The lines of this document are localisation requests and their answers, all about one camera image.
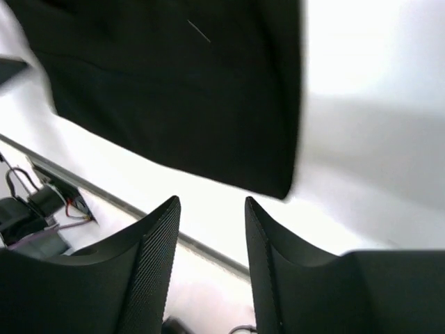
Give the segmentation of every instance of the electronic component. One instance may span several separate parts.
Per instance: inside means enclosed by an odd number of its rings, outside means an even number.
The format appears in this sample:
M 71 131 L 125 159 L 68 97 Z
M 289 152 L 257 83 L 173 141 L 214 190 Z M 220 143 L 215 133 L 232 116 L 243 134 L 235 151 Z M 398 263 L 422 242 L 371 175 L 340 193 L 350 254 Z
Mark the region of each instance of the electronic component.
M 0 199 L 0 233 L 10 245 L 47 227 L 45 218 L 19 198 Z

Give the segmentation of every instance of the wire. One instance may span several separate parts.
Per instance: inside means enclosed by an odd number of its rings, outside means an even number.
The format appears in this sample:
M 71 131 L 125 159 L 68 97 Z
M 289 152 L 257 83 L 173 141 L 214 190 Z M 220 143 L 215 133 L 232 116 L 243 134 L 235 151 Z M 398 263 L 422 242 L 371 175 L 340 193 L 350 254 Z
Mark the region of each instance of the wire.
M 49 226 L 42 231 L 39 231 L 39 232 L 36 232 L 33 234 L 29 234 L 26 237 L 17 241 L 16 243 L 8 246 L 8 250 L 13 251 L 13 250 L 19 248 L 20 246 L 23 246 L 24 244 L 27 244 L 31 241 L 35 241 L 35 240 L 45 237 L 47 235 L 56 234 L 57 232 L 59 232 L 61 230 L 66 230 L 69 228 L 77 228 L 77 227 L 83 226 L 91 221 L 92 221 L 92 219 L 86 219 L 84 221 L 78 221 L 77 223 L 71 223 L 71 224 L 67 224 L 67 225 L 56 224 L 56 225 Z
M 54 186 L 51 183 L 46 183 L 45 186 L 48 186 L 48 188 L 50 188 L 52 191 L 54 191 L 57 194 L 57 196 L 60 197 L 60 199 L 62 200 L 63 204 L 65 206 L 68 206 L 67 200 L 65 199 L 65 197 L 63 197 L 62 193 L 56 188 L 56 186 Z
M 35 185 L 34 181 L 31 179 L 31 176 L 29 176 L 28 172 L 26 172 L 25 170 L 23 170 L 23 169 L 21 169 L 19 167 L 12 167 L 12 166 L 10 166 L 9 170 L 5 174 L 5 180 L 6 180 L 6 184 L 8 185 L 11 197 L 14 197 L 14 198 L 17 197 L 17 194 L 15 192 L 14 183 L 11 180 L 11 176 L 10 176 L 11 173 L 14 173 L 15 177 L 20 181 L 20 183 L 22 183 L 22 186 L 25 188 L 26 192 L 31 194 L 31 192 L 28 190 L 28 188 L 25 186 L 25 184 L 23 183 L 22 179 L 20 179 L 20 177 L 17 175 L 16 172 L 22 173 L 27 178 L 27 180 L 31 184 L 31 186 L 33 186 L 33 188 L 36 191 L 39 191 L 39 188 Z
M 247 331 L 247 332 L 250 332 L 250 333 L 258 333 L 257 329 L 254 326 L 244 325 L 244 326 L 237 326 L 237 327 L 233 328 L 229 332 L 229 334 L 235 334 L 235 333 L 240 332 L 240 331 Z
M 72 200 L 68 198 L 67 204 L 65 206 L 65 215 L 66 217 L 69 218 L 77 218 L 77 219 L 89 219 L 90 216 L 89 215 L 85 215 L 85 216 L 73 216 L 70 214 L 70 206 L 72 206 Z

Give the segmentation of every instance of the gray strip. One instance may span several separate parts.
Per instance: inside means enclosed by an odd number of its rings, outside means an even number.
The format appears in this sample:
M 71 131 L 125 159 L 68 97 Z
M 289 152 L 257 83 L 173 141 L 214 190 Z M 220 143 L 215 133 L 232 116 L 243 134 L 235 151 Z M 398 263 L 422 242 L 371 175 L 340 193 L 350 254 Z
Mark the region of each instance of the gray strip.
M 70 171 L 55 164 L 54 162 L 52 162 L 48 159 L 45 159 L 41 155 L 24 147 L 23 145 L 20 145 L 19 143 L 16 143 L 16 142 L 10 140 L 9 138 L 5 137 L 3 134 L 0 134 L 0 140 L 13 146 L 17 150 L 23 152 L 25 155 L 28 156 L 28 158 L 31 160 L 31 162 L 33 164 L 47 170 L 48 172 L 54 174 L 56 177 L 61 178 L 68 184 L 71 184 L 72 186 L 75 186 L 75 187 L 83 188 L 83 189 L 93 193 L 97 197 L 100 197 L 100 198 L 106 200 L 107 202 L 111 203 L 112 205 L 116 206 L 117 208 L 128 213 L 129 215 L 133 216 L 136 219 L 141 219 L 142 217 L 147 216 L 147 214 L 145 212 L 140 211 L 138 208 L 130 205 L 129 203 L 124 202 L 123 200 L 120 200 L 116 196 L 106 192 L 105 190 L 99 188 L 98 186 L 95 186 L 91 182 L 83 179 L 82 177 L 79 177 L 78 175 L 71 173 Z M 237 275 L 238 277 L 240 277 L 244 280 L 250 281 L 249 269 L 247 267 L 243 266 L 242 264 L 239 264 L 236 261 L 233 261 L 229 257 L 204 245 L 203 243 L 185 235 L 184 233 L 179 233 L 178 243 L 181 244 L 182 246 L 196 252 L 198 255 L 205 257 L 209 261 L 215 262 L 222 268 L 232 272 L 233 274 Z

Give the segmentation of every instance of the black plastic part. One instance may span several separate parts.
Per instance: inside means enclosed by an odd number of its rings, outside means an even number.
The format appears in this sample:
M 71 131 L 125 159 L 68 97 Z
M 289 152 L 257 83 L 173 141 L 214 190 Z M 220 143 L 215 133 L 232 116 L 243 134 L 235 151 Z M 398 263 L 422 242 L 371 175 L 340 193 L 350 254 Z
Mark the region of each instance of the black plastic part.
M 48 185 L 28 197 L 28 202 L 38 209 L 44 217 L 52 216 L 65 206 L 65 202 Z
M 53 184 L 64 198 L 69 198 L 72 201 L 73 207 L 94 219 L 90 208 L 87 206 L 85 200 L 75 186 L 68 184 L 62 179 L 56 177 L 54 174 L 50 173 L 48 170 L 45 170 L 39 166 L 33 165 L 33 170 L 43 184 Z
M 70 249 L 70 246 L 65 240 L 58 233 L 54 233 L 29 241 L 23 246 L 17 247 L 14 251 L 34 259 L 47 259 L 48 257 L 61 255 L 68 249 Z
M 45 218 L 39 216 L 23 200 L 18 198 L 0 200 L 0 233 L 6 245 L 9 246 L 45 227 L 47 227 Z
M 193 334 L 180 320 L 169 317 L 162 324 L 161 334 Z
M 0 58 L 0 87 L 28 66 L 23 60 Z

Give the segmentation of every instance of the black mesh panel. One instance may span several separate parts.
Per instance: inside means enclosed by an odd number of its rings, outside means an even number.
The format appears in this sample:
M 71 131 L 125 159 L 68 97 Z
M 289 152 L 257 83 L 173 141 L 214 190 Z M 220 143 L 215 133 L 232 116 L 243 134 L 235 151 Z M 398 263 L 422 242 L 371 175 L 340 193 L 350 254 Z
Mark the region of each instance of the black mesh panel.
M 180 205 L 176 200 L 170 211 L 159 219 L 155 231 L 141 241 L 117 334 L 161 332 L 179 231 L 179 214 Z

